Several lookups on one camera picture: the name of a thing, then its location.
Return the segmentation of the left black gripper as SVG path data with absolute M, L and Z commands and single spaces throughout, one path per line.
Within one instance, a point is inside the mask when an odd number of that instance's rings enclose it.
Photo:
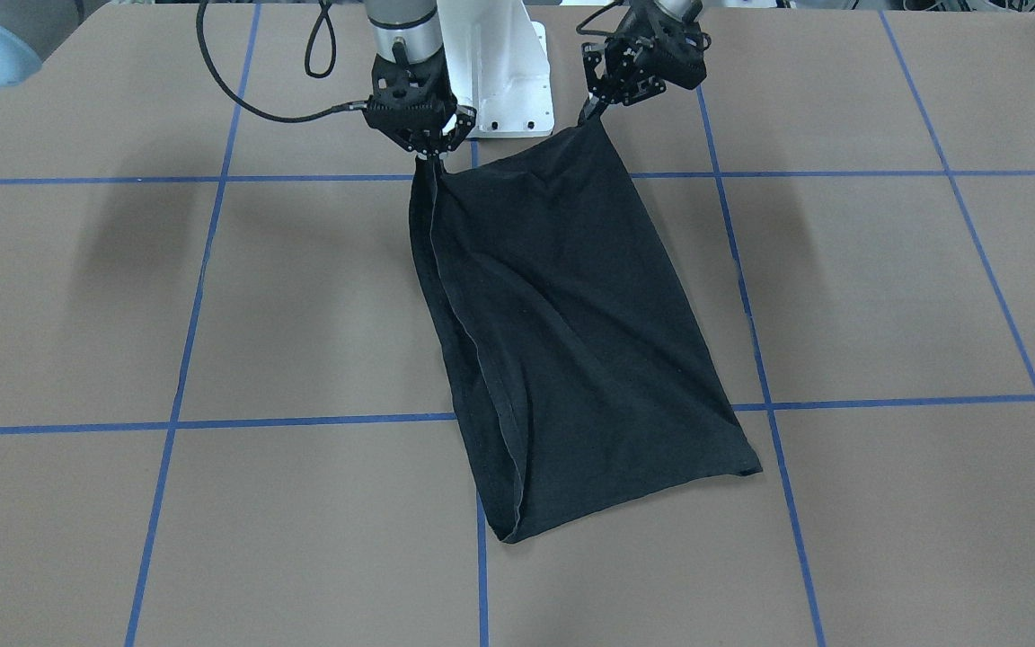
M 694 90 L 706 78 L 702 4 L 607 4 L 580 21 L 588 95 L 579 126 L 609 107 L 656 97 L 670 84 Z

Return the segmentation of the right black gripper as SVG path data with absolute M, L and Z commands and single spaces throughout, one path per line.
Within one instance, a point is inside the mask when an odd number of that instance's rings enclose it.
M 369 128 L 419 159 L 451 155 L 476 128 L 477 110 L 460 105 L 443 54 L 408 65 L 376 57 L 371 82 L 363 111 Z

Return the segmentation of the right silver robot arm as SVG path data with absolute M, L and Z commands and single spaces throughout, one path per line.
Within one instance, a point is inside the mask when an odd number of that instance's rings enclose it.
M 0 87 L 16 86 L 41 70 L 55 50 L 102 8 L 99 1 L 0 1 Z M 419 158 L 456 151 L 477 121 L 475 108 L 456 97 L 435 1 L 366 1 L 376 41 L 366 99 L 341 102 L 300 116 L 268 113 L 231 89 L 209 52 L 206 17 L 196 11 L 196 40 L 202 61 L 221 94 L 247 113 L 283 124 L 320 121 L 360 113 L 367 126 Z

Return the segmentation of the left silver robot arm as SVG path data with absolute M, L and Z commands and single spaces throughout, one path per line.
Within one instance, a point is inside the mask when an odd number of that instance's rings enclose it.
M 578 123 L 598 119 L 612 105 L 633 106 L 666 92 L 671 84 L 694 90 L 707 76 L 711 37 L 698 18 L 701 1 L 612 1 L 575 26 L 583 42 L 588 97 Z

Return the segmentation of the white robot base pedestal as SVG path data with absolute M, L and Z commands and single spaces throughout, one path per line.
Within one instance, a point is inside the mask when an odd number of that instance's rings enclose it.
M 545 28 L 522 1 L 437 3 L 449 79 L 476 111 L 468 138 L 548 137 L 554 131 Z

